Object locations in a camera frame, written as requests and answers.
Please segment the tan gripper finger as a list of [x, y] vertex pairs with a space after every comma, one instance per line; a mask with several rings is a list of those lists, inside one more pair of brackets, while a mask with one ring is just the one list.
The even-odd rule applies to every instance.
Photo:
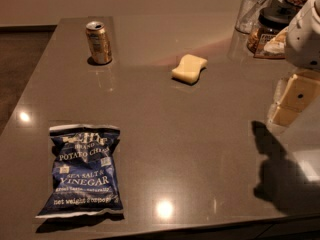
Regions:
[[281, 133], [299, 116], [299, 112], [272, 104], [267, 114], [267, 128], [271, 132]]

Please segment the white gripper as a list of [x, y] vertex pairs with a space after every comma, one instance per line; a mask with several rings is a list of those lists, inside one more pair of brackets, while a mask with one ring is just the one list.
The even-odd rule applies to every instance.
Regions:
[[[296, 67], [320, 70], [320, 0], [308, 0], [291, 20], [285, 58]], [[302, 112], [319, 95], [318, 73], [293, 74], [280, 88], [275, 102], [282, 108]]]

